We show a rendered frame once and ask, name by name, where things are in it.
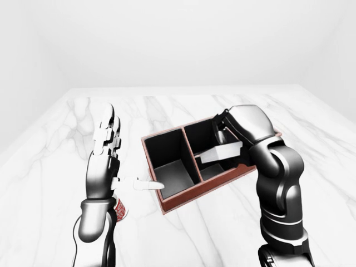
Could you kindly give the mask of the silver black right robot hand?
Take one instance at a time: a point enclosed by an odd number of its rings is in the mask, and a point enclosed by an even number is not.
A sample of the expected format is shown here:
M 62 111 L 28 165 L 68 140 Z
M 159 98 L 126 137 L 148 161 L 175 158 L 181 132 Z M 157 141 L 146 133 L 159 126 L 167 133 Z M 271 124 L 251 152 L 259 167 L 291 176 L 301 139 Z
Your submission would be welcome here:
M 237 105 L 225 109 L 213 117 L 212 127 L 221 145 L 227 143 L 226 128 L 248 146 L 275 136 L 271 121 L 257 105 Z

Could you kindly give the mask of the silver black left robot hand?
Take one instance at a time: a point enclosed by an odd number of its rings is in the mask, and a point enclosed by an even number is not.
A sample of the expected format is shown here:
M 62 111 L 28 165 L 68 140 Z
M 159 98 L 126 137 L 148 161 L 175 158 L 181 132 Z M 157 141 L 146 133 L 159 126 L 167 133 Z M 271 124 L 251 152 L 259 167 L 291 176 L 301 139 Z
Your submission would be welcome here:
M 88 199 L 108 199 L 121 185 L 135 190 L 160 190 L 161 182 L 142 181 L 137 177 L 118 177 L 120 161 L 117 150 L 121 147 L 121 123 L 113 106 L 105 106 L 101 122 L 93 134 L 94 147 L 90 154 L 86 172 L 86 195 Z

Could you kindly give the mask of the white grey book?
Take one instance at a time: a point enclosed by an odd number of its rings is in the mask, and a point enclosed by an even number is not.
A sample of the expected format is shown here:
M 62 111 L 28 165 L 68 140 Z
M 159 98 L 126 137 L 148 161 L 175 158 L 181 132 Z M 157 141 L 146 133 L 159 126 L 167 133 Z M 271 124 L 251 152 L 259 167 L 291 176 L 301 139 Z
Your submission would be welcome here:
M 218 145 L 202 153 L 197 154 L 196 157 L 200 158 L 203 164 L 213 161 L 229 159 L 232 157 L 240 156 L 240 150 L 242 146 L 243 143 L 241 141 Z

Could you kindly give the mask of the red-brown desk caddy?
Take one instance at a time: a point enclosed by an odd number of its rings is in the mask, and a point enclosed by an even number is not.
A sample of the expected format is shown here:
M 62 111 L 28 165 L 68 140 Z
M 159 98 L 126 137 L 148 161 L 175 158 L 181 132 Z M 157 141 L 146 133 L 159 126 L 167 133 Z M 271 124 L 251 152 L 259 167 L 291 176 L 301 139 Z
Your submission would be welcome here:
M 209 117 L 145 136 L 142 145 L 151 178 L 165 186 L 156 193 L 164 214 L 256 169 L 246 146 L 240 156 L 201 162 L 199 154 L 218 145 Z

